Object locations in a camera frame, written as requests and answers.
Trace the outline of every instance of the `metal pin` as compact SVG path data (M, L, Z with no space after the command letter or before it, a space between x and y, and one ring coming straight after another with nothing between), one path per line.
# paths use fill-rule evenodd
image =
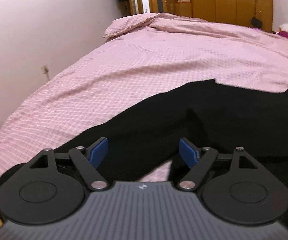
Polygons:
M94 181L91 186L95 189L104 189L107 187L107 183L105 181L102 181L102 180L97 180L97 181Z
M184 189L192 189L195 188L196 184L190 180L182 181L179 186Z

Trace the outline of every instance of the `gray gripper base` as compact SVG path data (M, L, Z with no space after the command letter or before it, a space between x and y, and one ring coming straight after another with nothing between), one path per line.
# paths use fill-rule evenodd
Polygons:
M116 182L90 194L69 218L44 226L7 221L0 240L288 240L279 222L231 225L210 214L193 193L170 182Z

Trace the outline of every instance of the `purple cloth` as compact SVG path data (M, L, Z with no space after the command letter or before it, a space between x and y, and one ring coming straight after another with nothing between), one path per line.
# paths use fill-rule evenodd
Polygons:
M279 33L277 33L277 34L280 35L280 36L283 36L283 37L285 37L285 38L288 38L288 32L281 31L281 32L279 32Z

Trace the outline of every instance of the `pink blanket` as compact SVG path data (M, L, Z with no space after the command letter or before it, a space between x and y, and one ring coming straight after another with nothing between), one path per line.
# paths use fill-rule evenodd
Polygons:
M250 28L167 13L115 20L111 41L30 95L0 131L0 176L134 104L187 82L288 88L288 40ZM169 163L143 180L165 180Z

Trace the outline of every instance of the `electrical outlet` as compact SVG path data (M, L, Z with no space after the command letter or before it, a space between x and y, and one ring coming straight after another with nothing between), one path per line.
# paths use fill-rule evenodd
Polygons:
M48 69L47 65L44 65L44 66L41 67L41 68L42 68L43 74L47 74L47 73L49 72L49 69Z

